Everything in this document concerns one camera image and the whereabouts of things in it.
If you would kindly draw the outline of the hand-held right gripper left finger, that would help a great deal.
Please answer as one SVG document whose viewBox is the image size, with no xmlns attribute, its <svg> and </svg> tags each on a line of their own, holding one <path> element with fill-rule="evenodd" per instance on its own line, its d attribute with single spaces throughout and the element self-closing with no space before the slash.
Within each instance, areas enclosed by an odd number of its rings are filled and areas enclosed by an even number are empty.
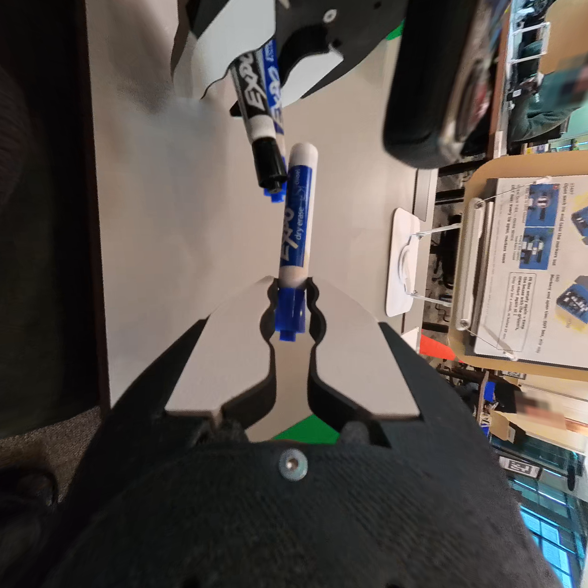
<svg viewBox="0 0 588 588">
<path fill-rule="evenodd" d="M 202 332 L 175 385 L 165 410 L 170 415 L 203 416 L 212 420 L 261 420 L 275 403 L 276 385 L 269 386 L 269 402 L 254 407 L 256 387 L 275 381 L 275 354 L 270 339 L 273 318 L 263 330 L 266 312 L 273 315 L 270 288 L 265 276 L 222 302 L 206 319 Z"/>
</svg>

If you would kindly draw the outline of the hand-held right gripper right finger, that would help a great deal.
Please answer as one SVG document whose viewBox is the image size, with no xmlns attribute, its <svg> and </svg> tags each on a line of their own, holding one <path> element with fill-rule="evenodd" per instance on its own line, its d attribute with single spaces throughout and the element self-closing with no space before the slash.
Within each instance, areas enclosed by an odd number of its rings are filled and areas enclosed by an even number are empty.
<svg viewBox="0 0 588 588">
<path fill-rule="evenodd" d="M 321 278 L 306 282 L 313 339 L 307 381 L 312 412 L 337 432 L 419 420 L 420 410 L 379 322 Z"/>
</svg>

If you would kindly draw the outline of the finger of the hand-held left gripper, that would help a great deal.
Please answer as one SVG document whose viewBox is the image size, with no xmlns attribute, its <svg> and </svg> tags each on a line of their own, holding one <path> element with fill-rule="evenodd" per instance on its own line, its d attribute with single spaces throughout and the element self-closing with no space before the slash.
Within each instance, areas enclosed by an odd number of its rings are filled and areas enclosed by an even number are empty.
<svg viewBox="0 0 588 588">
<path fill-rule="evenodd" d="M 330 45 L 326 52 L 305 54 L 296 45 L 284 44 L 278 59 L 282 107 L 303 98 L 342 62 L 342 53 Z"/>
<path fill-rule="evenodd" d="M 224 78 L 237 57 L 261 48 L 275 27 L 275 1 L 228 1 L 196 43 L 197 98 Z"/>
</svg>

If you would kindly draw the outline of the blue dry erase marker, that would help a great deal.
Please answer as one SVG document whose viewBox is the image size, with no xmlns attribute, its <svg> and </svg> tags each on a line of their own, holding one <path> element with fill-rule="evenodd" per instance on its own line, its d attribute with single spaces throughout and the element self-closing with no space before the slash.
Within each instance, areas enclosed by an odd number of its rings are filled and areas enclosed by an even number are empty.
<svg viewBox="0 0 588 588">
<path fill-rule="evenodd" d="M 290 151 L 277 276 L 275 330 L 283 342 L 305 332 L 318 150 L 308 142 Z"/>
<path fill-rule="evenodd" d="M 256 52 L 256 58 L 258 60 L 265 87 L 269 115 L 272 118 L 275 128 L 277 147 L 281 154 L 283 165 L 285 169 L 287 169 L 281 96 L 282 86 L 277 62 L 276 40 L 274 36 Z"/>
</svg>

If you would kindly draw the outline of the black dry erase marker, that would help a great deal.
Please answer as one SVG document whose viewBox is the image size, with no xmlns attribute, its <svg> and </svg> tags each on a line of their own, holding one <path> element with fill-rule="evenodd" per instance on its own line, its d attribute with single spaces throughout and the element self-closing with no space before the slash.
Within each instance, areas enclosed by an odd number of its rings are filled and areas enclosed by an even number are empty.
<svg viewBox="0 0 588 588">
<path fill-rule="evenodd" d="M 258 185 L 274 194 L 281 191 L 287 173 L 276 139 L 259 53 L 241 54 L 231 64 L 230 72 L 236 104 L 252 148 Z"/>
</svg>

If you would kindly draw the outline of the grey desk with wooden edge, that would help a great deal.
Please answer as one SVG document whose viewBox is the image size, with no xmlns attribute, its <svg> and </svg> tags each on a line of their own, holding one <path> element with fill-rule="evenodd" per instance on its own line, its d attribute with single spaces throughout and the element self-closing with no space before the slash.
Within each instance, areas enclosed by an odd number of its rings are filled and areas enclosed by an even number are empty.
<svg viewBox="0 0 588 588">
<path fill-rule="evenodd" d="M 87 1 L 109 400 L 223 300 L 276 275 L 282 207 L 259 190 L 226 78 L 203 100 L 171 79 L 176 1 Z M 412 212 L 416 170 L 385 153 L 382 125 L 401 39 L 285 108 L 288 147 L 319 152 L 311 276 L 398 333 L 421 300 L 385 313 L 392 214 Z"/>
</svg>

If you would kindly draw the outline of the red plastic bin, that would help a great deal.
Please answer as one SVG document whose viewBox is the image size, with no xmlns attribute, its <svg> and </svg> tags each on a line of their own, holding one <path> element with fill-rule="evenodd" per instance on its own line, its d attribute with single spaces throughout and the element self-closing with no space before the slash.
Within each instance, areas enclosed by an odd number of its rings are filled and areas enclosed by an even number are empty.
<svg viewBox="0 0 588 588">
<path fill-rule="evenodd" d="M 439 341 L 436 341 L 424 334 L 420 336 L 419 354 L 427 357 L 434 357 L 443 361 L 454 361 L 456 355 L 452 349 Z"/>
</svg>

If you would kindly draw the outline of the document stand with wooden board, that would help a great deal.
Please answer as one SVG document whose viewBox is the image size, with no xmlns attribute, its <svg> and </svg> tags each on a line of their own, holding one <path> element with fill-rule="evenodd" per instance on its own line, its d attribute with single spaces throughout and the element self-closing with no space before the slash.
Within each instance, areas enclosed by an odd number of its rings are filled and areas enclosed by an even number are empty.
<svg viewBox="0 0 588 588">
<path fill-rule="evenodd" d="M 389 271 L 386 293 L 386 314 L 396 316 L 408 312 L 413 300 L 427 300 L 432 304 L 441 303 L 440 300 L 425 298 L 415 290 L 417 253 L 420 239 L 434 232 L 445 232 L 460 229 L 458 259 L 454 276 L 453 302 L 449 326 L 449 347 L 456 358 L 471 366 L 495 369 L 500 371 L 519 371 L 521 373 L 562 378 L 577 381 L 587 381 L 587 369 L 564 366 L 557 362 L 531 363 L 521 359 L 514 359 L 516 354 L 508 351 L 503 358 L 480 356 L 467 351 L 467 330 L 459 330 L 461 307 L 458 297 L 466 293 L 466 282 L 473 282 L 473 254 L 481 251 L 481 245 L 474 247 L 474 225 L 481 226 L 482 209 L 480 201 L 489 195 L 491 183 L 498 180 L 501 174 L 507 180 L 514 180 L 515 173 L 522 172 L 529 178 L 547 180 L 547 176 L 539 177 L 540 172 L 553 172 L 563 176 L 565 172 L 587 172 L 587 151 L 570 153 L 551 153 L 547 155 L 533 154 L 523 156 L 504 156 L 496 158 L 482 165 L 466 184 L 464 194 L 465 216 L 461 224 L 448 227 L 420 230 L 420 220 L 403 209 L 396 209 L 392 221 L 392 237 L 389 257 Z"/>
<path fill-rule="evenodd" d="M 535 61 L 548 53 L 551 22 L 543 21 L 539 24 L 522 27 L 511 33 L 512 47 L 509 49 L 508 65 Z M 538 43 L 536 52 L 528 53 L 526 47 Z"/>
</svg>

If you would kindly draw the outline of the black and white tag sign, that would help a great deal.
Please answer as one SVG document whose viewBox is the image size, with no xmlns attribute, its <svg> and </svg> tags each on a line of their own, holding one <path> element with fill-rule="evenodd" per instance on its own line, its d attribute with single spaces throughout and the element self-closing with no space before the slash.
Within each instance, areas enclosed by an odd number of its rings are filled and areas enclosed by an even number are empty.
<svg viewBox="0 0 588 588">
<path fill-rule="evenodd" d="M 523 476 L 532 480 L 538 480 L 541 476 L 542 468 L 540 466 L 503 455 L 500 455 L 498 459 L 500 467 L 510 474 Z"/>
</svg>

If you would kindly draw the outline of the instruction sheet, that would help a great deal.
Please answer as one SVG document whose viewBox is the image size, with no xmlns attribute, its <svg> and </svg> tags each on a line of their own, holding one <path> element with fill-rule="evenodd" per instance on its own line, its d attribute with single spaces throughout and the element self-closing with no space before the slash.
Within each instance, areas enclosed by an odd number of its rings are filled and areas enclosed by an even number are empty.
<svg viewBox="0 0 588 588">
<path fill-rule="evenodd" d="M 475 355 L 587 369 L 587 175 L 488 181 Z"/>
</svg>

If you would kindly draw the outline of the person's black clothing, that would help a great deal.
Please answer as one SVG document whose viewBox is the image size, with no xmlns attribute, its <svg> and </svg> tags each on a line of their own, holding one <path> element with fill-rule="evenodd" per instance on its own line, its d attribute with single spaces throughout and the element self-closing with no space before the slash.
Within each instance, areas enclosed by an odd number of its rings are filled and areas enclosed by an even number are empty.
<svg viewBox="0 0 588 588">
<path fill-rule="evenodd" d="M 107 395 L 86 9 L 1 1 L 1 438 Z"/>
</svg>

